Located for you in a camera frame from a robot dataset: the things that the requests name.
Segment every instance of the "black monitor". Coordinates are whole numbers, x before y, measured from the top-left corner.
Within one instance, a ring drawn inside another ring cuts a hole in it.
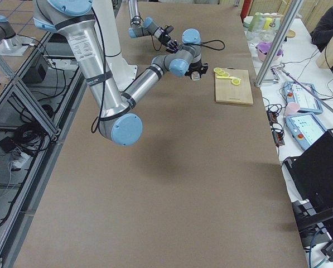
[[[301,197],[309,199],[316,212],[333,207],[333,133],[326,131],[291,166],[291,175]],[[333,240],[333,219],[323,222]]]

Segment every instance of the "green object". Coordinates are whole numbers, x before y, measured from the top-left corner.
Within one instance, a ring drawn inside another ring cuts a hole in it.
[[[256,27],[257,24],[259,23],[259,19],[260,19],[260,13],[256,12],[253,16],[252,21],[250,22],[249,27],[248,27],[249,32],[252,32],[254,30],[254,27]]]

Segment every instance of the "wooden cutting board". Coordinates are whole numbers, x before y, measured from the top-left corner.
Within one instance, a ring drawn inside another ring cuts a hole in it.
[[[216,102],[235,103],[235,104],[253,104],[252,91],[248,70],[234,70],[221,68],[230,76],[241,79],[240,85],[233,85],[230,79],[218,79],[215,74],[215,99]]]

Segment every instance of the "black jacket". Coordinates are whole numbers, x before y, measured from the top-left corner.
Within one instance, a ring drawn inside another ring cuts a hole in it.
[[[322,51],[333,37],[333,6],[321,17],[310,35],[312,43]]]

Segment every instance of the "warning label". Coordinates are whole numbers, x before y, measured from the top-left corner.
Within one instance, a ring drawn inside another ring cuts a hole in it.
[[[81,35],[68,41],[72,52],[77,61],[85,60],[95,56],[95,51],[92,47],[88,36]]]

